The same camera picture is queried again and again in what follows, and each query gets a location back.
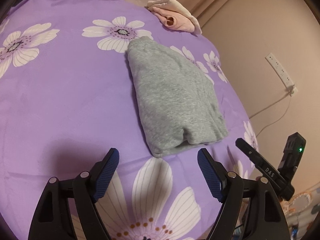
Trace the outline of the white wall power strip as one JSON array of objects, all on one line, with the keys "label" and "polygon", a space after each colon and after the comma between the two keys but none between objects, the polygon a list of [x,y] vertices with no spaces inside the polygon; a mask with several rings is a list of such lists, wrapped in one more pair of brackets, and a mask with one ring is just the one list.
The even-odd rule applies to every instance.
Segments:
[{"label": "white wall power strip", "polygon": [[294,81],[291,79],[287,71],[282,66],[282,64],[276,59],[276,57],[272,53],[269,53],[265,57],[265,59],[270,64],[270,66],[274,69],[274,71],[276,72],[276,74],[284,84],[289,95],[290,96],[295,95],[298,92],[298,89]]}]

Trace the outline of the grey New York sweatshirt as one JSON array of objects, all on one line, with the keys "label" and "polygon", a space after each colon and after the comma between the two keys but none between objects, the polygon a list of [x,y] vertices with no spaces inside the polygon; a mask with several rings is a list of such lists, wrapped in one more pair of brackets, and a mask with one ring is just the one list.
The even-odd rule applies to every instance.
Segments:
[{"label": "grey New York sweatshirt", "polygon": [[154,157],[227,137],[212,81],[185,56],[141,37],[129,43],[127,60],[140,122]]}]

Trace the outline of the purple floral bed sheet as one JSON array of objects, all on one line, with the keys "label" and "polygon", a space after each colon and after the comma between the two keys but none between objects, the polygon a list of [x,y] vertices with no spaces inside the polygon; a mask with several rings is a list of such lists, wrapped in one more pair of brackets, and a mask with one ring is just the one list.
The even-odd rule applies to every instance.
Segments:
[{"label": "purple floral bed sheet", "polygon": [[23,0],[1,25],[1,214],[18,239],[50,177],[73,178],[112,147],[120,162],[97,208],[113,239],[198,239],[214,223],[220,203],[197,149],[158,159],[145,143],[126,59],[143,36],[211,79],[229,135],[208,151],[251,175],[235,141],[257,141],[231,84],[210,66],[220,59],[208,39],[168,31],[125,0]]}]

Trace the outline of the folded pink cream garment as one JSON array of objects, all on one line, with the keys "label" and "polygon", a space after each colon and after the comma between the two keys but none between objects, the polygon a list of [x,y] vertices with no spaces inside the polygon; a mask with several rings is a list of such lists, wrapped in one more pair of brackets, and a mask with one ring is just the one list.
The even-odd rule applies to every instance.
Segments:
[{"label": "folded pink cream garment", "polygon": [[197,18],[177,0],[148,1],[146,8],[169,30],[202,34]]}]

